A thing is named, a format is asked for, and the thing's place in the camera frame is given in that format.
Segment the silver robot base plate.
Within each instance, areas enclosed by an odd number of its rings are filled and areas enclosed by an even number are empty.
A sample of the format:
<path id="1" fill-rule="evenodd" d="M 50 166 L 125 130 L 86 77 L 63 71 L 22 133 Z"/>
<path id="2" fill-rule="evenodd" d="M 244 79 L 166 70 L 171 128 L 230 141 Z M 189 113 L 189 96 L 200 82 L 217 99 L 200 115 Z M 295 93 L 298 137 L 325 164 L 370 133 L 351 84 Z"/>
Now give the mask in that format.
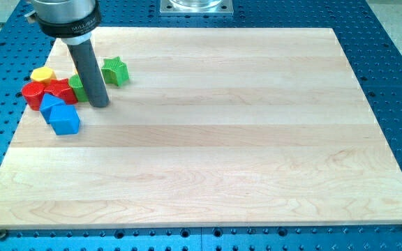
<path id="1" fill-rule="evenodd" d="M 161 15 L 233 14 L 233 0 L 160 0 Z"/>

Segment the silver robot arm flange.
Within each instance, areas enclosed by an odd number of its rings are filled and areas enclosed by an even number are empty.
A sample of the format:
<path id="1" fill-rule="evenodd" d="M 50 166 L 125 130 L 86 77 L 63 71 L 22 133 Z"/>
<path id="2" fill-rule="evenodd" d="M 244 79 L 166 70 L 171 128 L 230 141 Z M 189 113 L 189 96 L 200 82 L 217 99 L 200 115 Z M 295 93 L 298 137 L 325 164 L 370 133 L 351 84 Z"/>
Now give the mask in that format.
<path id="1" fill-rule="evenodd" d="M 101 23 L 97 0 L 30 0 L 33 10 L 25 14 L 28 23 L 37 23 L 41 31 L 67 45 L 80 45 L 91 38 Z"/>

